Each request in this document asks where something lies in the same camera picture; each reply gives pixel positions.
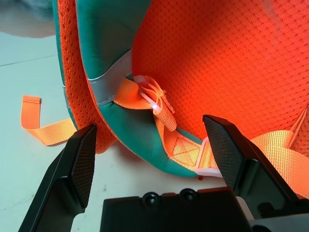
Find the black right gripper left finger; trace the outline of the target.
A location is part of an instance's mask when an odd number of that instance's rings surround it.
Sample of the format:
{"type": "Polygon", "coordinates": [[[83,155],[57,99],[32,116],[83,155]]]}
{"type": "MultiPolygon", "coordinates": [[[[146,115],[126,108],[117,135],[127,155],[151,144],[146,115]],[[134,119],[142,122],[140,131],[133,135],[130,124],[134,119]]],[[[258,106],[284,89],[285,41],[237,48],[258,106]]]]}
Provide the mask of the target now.
{"type": "Polygon", "coordinates": [[[97,127],[76,131],[48,167],[19,228],[21,232],[69,232],[88,206],[95,169],[97,127]]]}

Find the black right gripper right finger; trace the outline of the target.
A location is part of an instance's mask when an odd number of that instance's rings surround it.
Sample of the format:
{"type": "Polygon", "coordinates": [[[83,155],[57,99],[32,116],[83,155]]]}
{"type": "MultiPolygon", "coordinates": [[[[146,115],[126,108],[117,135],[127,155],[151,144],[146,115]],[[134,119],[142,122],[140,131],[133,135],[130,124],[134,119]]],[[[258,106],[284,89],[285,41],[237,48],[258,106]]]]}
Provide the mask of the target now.
{"type": "Polygon", "coordinates": [[[226,119],[204,115],[203,122],[215,162],[235,195],[255,219],[305,214],[308,199],[300,199],[264,153],[226,119]]]}

